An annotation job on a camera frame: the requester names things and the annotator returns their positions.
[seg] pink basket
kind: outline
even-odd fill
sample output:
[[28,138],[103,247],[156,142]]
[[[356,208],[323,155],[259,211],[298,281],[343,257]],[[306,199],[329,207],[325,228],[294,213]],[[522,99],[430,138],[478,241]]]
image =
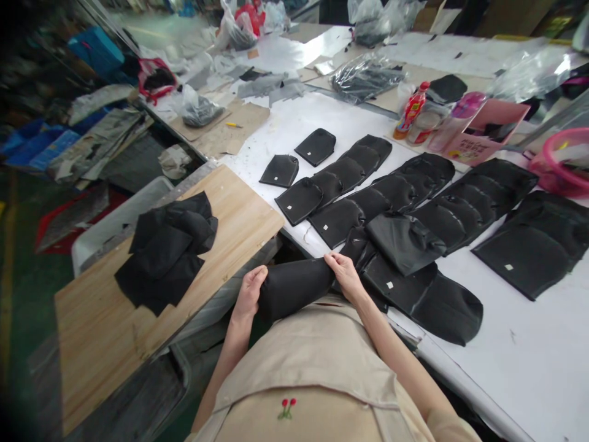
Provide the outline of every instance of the pink basket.
[[552,155],[565,144],[573,147],[584,143],[589,143],[589,128],[568,129],[548,138],[542,152],[530,161],[528,167],[540,177],[540,187],[569,198],[588,198],[589,180],[556,162]]

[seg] clear plastic bag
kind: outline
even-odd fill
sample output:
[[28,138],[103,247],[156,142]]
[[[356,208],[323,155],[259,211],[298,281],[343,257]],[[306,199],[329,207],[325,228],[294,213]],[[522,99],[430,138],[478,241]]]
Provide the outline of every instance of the clear plastic bag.
[[570,76],[571,56],[547,39],[534,39],[521,43],[520,50],[507,58],[487,95],[521,103],[556,89]]
[[392,89],[405,79],[405,72],[381,51],[350,60],[330,78],[333,89],[347,102],[363,103]]
[[269,1],[264,5],[264,11],[266,13],[266,21],[264,22],[265,34],[282,34],[290,27],[290,18],[288,18],[287,10],[284,8],[282,0],[278,3]]
[[225,50],[227,46],[231,46],[239,51],[254,47],[258,39],[253,33],[250,17],[247,14],[241,14],[239,22],[237,22],[233,17],[237,9],[237,0],[232,0],[231,5],[227,4],[225,0],[220,1],[223,8],[223,18],[221,19],[219,35],[215,40],[215,48]]
[[224,107],[213,103],[206,97],[198,95],[192,86],[182,88],[182,109],[180,114],[186,126],[203,127],[217,118],[225,110]]
[[350,23],[356,23],[354,39],[372,47],[389,35],[408,31],[424,7],[418,0],[390,0],[385,7],[380,0],[348,0]]

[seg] beige uniform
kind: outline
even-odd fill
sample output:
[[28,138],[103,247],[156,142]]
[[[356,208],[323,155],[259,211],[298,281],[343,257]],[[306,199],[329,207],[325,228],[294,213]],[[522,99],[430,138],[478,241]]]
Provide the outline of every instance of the beige uniform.
[[425,422],[358,313],[343,298],[326,297],[276,322],[237,364],[209,420],[186,439],[214,441],[480,439],[453,414],[433,411]]

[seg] woman's hand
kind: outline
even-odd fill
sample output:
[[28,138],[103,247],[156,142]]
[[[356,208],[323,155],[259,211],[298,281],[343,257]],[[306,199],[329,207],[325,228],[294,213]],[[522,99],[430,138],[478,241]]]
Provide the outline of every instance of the woman's hand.
[[239,295],[235,308],[231,314],[231,319],[242,322],[243,320],[252,320],[258,311],[258,299],[260,297],[260,287],[268,276],[266,266],[256,267],[244,276],[241,284]]
[[330,252],[323,258],[336,274],[336,279],[342,287],[342,292],[349,302],[355,304],[358,297],[367,294],[360,281],[358,272],[354,268],[354,262],[350,258],[335,252]]

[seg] red bottle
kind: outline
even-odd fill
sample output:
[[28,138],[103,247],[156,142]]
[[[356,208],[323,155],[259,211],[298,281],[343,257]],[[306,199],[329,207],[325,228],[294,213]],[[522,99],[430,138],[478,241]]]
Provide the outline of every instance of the red bottle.
[[411,129],[411,125],[422,111],[422,107],[425,103],[425,91],[427,89],[429,89],[429,82],[423,82],[422,85],[419,86],[419,91],[409,98],[401,116],[401,121],[399,121],[395,128],[393,138],[404,139],[407,136],[409,129]]

